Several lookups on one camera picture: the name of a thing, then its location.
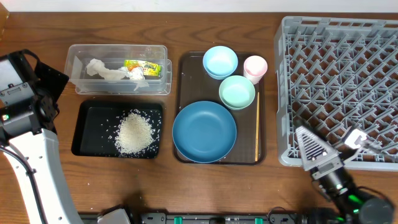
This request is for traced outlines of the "white tissue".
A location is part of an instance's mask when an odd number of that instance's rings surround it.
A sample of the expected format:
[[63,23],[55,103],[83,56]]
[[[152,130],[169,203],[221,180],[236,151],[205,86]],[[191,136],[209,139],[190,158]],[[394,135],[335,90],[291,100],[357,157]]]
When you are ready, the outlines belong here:
[[127,67],[123,66],[117,70],[112,70],[106,68],[104,62],[94,58],[86,66],[86,72],[90,76],[99,75],[105,80],[111,81],[128,78],[133,80],[133,82],[136,84],[134,91],[138,90],[139,88],[149,87],[148,82],[145,81],[144,69],[139,65]]

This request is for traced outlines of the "yellow snack wrapper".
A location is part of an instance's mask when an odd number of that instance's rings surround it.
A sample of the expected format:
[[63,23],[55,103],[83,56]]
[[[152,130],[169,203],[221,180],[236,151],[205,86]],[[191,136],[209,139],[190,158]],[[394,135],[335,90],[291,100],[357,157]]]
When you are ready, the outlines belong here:
[[159,77],[162,71],[161,65],[144,60],[125,60],[124,66],[131,75]]

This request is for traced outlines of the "pile of rice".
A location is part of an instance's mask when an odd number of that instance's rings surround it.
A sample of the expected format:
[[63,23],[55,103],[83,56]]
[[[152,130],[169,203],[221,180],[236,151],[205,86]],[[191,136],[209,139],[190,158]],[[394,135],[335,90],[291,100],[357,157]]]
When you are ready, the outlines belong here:
[[118,157],[152,159],[159,153],[161,125],[160,110],[120,110],[106,119],[103,137]]

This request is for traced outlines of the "dark blue plate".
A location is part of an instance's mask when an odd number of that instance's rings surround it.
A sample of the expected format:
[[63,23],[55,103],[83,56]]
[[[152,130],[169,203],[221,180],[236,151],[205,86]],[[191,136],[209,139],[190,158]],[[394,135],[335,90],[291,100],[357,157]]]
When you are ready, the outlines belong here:
[[208,164],[224,158],[238,135],[232,114],[218,103],[197,101],[184,107],[174,120],[172,138],[188,160]]

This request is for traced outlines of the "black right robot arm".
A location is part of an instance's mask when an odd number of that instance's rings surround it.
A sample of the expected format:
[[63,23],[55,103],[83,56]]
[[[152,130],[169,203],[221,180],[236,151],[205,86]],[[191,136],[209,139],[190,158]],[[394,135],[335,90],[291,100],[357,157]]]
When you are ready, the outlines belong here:
[[377,190],[357,186],[345,168],[360,151],[379,151],[365,132],[350,127],[342,140],[351,150],[342,153],[308,124],[295,121],[294,125],[303,169],[310,173],[312,183],[318,185],[318,192],[338,209],[337,213],[327,209],[313,212],[308,223],[393,222],[394,204]]

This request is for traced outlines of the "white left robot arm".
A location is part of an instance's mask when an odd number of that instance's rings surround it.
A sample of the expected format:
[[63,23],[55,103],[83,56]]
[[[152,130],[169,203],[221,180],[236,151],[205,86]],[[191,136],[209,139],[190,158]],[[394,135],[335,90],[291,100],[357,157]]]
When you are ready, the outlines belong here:
[[31,223],[81,223],[63,174],[55,117],[68,77],[20,52],[1,57],[1,152]]

